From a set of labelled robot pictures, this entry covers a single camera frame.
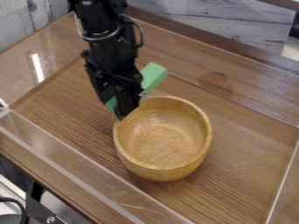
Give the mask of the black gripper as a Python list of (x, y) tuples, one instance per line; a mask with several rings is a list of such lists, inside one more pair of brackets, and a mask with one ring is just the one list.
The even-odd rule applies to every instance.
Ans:
[(136, 68), (137, 48), (133, 29), (82, 32), (88, 50), (81, 52), (85, 68), (97, 98), (105, 104), (116, 97), (118, 120), (137, 108), (141, 93), (141, 74)]

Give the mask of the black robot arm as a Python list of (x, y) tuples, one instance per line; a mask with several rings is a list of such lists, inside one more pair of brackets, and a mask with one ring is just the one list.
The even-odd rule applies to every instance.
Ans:
[(81, 25), (81, 38), (88, 49), (80, 54), (97, 98), (110, 107), (118, 120), (137, 108), (142, 75), (136, 68), (137, 49), (144, 37), (136, 42), (140, 27), (124, 15), (126, 0), (69, 0)]

